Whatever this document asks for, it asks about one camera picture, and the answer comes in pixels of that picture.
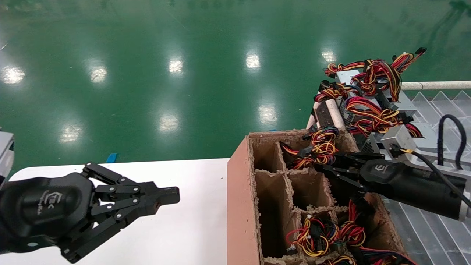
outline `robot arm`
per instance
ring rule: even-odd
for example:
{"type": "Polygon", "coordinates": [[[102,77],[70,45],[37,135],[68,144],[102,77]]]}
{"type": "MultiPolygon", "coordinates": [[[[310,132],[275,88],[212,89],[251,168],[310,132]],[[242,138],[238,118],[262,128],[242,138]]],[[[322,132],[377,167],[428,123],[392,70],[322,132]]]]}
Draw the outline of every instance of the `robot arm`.
{"type": "MultiPolygon", "coordinates": [[[[390,128],[382,139],[390,161],[384,154],[352,153],[338,155],[333,165],[316,165],[326,177],[343,182],[350,197],[358,198],[374,192],[438,215],[464,221],[471,217],[471,208],[449,185],[416,156],[402,150],[416,150],[407,129],[390,128]]],[[[437,154],[416,150],[430,160],[437,154]]],[[[435,166],[457,191],[470,198],[471,172],[446,166],[435,166]]]]}
{"type": "Polygon", "coordinates": [[[179,201],[177,187],[136,183],[91,162],[81,173],[7,182],[0,190],[0,254],[57,246],[75,263],[137,218],[179,201]],[[94,187],[89,178],[107,185],[94,187]]]}

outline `cardboard edge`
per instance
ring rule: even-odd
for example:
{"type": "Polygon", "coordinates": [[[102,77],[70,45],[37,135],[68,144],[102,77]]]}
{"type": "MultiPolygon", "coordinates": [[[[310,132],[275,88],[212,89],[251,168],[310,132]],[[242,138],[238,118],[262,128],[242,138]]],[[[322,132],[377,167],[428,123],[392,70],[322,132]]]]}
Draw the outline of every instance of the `cardboard edge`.
{"type": "Polygon", "coordinates": [[[227,163],[227,265],[254,265],[261,262],[261,251],[254,230],[256,198],[252,190],[252,161],[247,159],[249,150],[245,137],[227,163]]]}

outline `white pipe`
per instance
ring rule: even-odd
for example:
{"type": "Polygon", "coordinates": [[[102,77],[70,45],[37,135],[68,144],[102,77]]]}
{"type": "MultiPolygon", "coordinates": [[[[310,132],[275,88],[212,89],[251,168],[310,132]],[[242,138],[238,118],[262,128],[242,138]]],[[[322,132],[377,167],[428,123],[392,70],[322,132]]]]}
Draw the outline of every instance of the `white pipe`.
{"type": "Polygon", "coordinates": [[[330,117],[332,118],[333,125],[336,128],[344,128],[345,123],[343,122],[342,115],[340,114],[339,107],[337,107],[337,103],[335,100],[329,99],[326,102],[327,108],[329,109],[330,117]]]}
{"type": "MultiPolygon", "coordinates": [[[[342,115],[340,114],[339,108],[337,107],[337,103],[335,103],[335,100],[328,99],[325,102],[325,104],[327,105],[327,109],[329,109],[329,114],[330,114],[330,117],[332,118],[333,125],[336,128],[345,128],[345,123],[343,122],[342,115]]],[[[319,102],[314,102],[314,105],[312,106],[312,108],[314,110],[317,110],[319,105],[320,105],[319,102]]],[[[313,115],[309,115],[308,125],[306,126],[306,129],[309,129],[314,124],[314,121],[316,120],[317,120],[316,125],[319,128],[320,127],[319,119],[314,118],[313,115]]]]}
{"type": "Polygon", "coordinates": [[[471,89],[471,81],[403,82],[403,90],[471,89]]]}

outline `blue object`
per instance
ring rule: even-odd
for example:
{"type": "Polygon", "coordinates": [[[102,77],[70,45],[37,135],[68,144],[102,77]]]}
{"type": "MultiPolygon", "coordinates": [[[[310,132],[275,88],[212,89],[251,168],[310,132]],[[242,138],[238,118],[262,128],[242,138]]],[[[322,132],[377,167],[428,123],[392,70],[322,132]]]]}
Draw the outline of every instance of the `blue object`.
{"type": "Polygon", "coordinates": [[[118,157],[118,154],[116,153],[111,153],[109,156],[108,156],[108,159],[106,160],[107,163],[114,163],[116,162],[116,159],[118,157]]]}

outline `box compartment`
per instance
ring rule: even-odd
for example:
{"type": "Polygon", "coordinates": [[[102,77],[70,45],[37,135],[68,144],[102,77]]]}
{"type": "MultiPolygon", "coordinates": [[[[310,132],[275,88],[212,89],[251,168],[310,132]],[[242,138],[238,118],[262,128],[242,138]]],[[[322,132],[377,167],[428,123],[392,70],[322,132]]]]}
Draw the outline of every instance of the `box compartment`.
{"type": "Polygon", "coordinates": [[[322,173],[308,171],[307,173],[290,172],[293,204],[301,210],[314,210],[317,207],[332,207],[334,199],[330,192],[329,181],[322,173]]]}

